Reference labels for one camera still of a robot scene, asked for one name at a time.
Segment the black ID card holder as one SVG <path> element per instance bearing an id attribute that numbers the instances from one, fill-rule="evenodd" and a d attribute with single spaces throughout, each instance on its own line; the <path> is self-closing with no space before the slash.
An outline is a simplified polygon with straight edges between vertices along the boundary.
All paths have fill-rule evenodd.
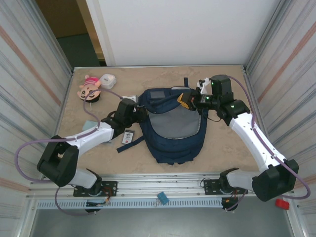
<path id="1" fill-rule="evenodd" d="M 122 143 L 125 145 L 131 143 L 133 141 L 134 133 L 133 130 L 126 129 L 123 134 Z"/>

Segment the light blue pencil case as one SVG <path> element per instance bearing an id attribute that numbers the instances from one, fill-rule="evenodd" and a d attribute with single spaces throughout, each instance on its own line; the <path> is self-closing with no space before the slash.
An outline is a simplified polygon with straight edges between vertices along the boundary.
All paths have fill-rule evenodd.
<path id="1" fill-rule="evenodd" d="M 87 120 L 82 127 L 82 131 L 89 130 L 91 128 L 94 128 L 97 125 L 98 125 L 98 122 Z"/>

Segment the small white rounded case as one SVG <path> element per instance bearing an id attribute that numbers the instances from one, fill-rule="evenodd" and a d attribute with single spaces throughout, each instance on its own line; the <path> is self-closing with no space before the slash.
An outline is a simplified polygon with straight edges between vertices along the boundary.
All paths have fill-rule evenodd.
<path id="1" fill-rule="evenodd" d="M 112 89 L 117 82 L 117 79 L 112 74 L 104 74 L 99 78 L 101 86 L 104 89 Z"/>

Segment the navy blue backpack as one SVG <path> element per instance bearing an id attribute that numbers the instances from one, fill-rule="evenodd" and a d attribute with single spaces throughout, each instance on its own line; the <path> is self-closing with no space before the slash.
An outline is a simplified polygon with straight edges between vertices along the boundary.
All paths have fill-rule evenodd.
<path id="1" fill-rule="evenodd" d="M 140 123 L 142 136 L 117 152 L 145 141 L 157 163 L 173 165 L 193 161 L 203 148 L 208 111 L 190 111 L 180 105 L 177 101 L 180 94 L 191 91 L 187 78 L 184 86 L 145 90 L 138 98 L 139 105 L 148 113 Z"/>

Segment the pink plush doll head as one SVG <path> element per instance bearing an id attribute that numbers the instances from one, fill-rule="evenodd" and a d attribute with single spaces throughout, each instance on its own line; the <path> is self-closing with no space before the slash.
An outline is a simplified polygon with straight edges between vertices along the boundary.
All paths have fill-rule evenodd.
<path id="1" fill-rule="evenodd" d="M 80 91 L 77 92 L 79 99 L 84 100 L 88 103 L 95 103 L 100 98 L 100 91 L 98 90 L 101 86 L 101 82 L 96 77 L 85 75 L 83 85 L 80 85 Z"/>

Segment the blue binder clip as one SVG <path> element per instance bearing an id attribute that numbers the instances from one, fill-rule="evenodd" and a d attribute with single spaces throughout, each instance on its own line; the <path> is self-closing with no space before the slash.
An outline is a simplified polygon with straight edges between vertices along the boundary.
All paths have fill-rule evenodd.
<path id="1" fill-rule="evenodd" d="M 157 198 L 162 205 L 166 205 L 169 202 L 169 198 L 166 196 L 164 192 L 160 192 L 157 195 Z"/>

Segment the red plastic block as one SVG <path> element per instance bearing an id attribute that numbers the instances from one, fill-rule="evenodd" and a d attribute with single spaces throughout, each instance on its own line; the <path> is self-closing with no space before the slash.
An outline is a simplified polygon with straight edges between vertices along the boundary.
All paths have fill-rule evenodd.
<path id="1" fill-rule="evenodd" d="M 290 203 L 285 201 L 285 200 L 283 200 L 283 199 L 277 198 L 276 201 L 275 201 L 275 206 L 278 207 L 278 208 L 281 208 L 283 210 L 289 210 Z"/>

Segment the aluminium frame rails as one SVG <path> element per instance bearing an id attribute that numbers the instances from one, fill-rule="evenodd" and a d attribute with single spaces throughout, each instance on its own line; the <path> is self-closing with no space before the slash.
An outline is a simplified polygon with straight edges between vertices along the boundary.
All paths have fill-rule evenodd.
<path id="1" fill-rule="evenodd" d="M 220 172 L 193 173 L 150 173 L 150 174 L 107 174 L 100 175 L 104 181 L 117 181 L 117 199 L 155 198 L 165 192 L 170 198 L 195 198 L 205 196 L 200 186 L 203 178 L 218 179 Z M 26 195 L 31 199 L 54 199 L 56 189 L 54 183 L 31 183 Z M 83 199 L 73 196 L 74 188 L 64 186 L 58 192 L 60 199 Z"/>

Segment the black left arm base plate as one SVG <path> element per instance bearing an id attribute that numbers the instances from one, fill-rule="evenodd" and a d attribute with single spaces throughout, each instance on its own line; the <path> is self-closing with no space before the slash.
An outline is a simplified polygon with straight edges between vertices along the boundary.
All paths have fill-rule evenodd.
<path id="1" fill-rule="evenodd" d="M 117 181 L 100 181 L 90 189 L 75 186 L 74 197 L 115 197 L 117 195 Z"/>

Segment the white door frame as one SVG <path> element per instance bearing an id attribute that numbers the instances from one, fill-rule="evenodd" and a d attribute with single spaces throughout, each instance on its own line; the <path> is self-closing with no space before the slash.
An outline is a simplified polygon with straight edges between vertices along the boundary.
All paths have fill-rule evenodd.
<path id="1" fill-rule="evenodd" d="M 116 66 L 115 57 L 103 17 L 100 0 L 86 0 L 87 7 L 98 37 L 107 66 Z"/>

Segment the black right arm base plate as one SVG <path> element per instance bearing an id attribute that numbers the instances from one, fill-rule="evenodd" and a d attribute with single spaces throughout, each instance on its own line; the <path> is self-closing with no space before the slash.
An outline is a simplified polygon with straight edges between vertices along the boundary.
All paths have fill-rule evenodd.
<path id="1" fill-rule="evenodd" d="M 242 195 L 248 194 L 248 190 L 231 187 L 227 182 L 219 179 L 205 178 L 200 182 L 205 195 Z"/>

